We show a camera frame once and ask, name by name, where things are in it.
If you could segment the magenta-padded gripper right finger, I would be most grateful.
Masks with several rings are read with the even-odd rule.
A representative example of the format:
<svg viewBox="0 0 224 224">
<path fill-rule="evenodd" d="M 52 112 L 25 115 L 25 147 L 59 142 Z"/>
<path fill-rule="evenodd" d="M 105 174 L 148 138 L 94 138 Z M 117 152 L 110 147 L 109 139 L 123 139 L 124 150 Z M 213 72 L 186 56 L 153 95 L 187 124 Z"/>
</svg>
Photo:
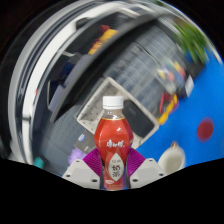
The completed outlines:
<svg viewBox="0 0 224 224">
<path fill-rule="evenodd" d="M 140 188 L 165 176 L 165 172 L 153 158 L 145 158 L 130 148 L 126 161 L 126 188 Z"/>
</svg>

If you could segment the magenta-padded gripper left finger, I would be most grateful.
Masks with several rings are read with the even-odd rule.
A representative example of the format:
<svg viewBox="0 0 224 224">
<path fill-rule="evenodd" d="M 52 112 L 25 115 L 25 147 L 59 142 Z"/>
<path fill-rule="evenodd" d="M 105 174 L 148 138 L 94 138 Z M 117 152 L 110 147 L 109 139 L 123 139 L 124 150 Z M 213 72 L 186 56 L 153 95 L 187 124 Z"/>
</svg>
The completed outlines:
<svg viewBox="0 0 224 224">
<path fill-rule="evenodd" d="M 83 159 L 75 159 L 62 178 L 76 185 L 90 189 L 101 188 L 102 162 L 96 149 Z"/>
</svg>

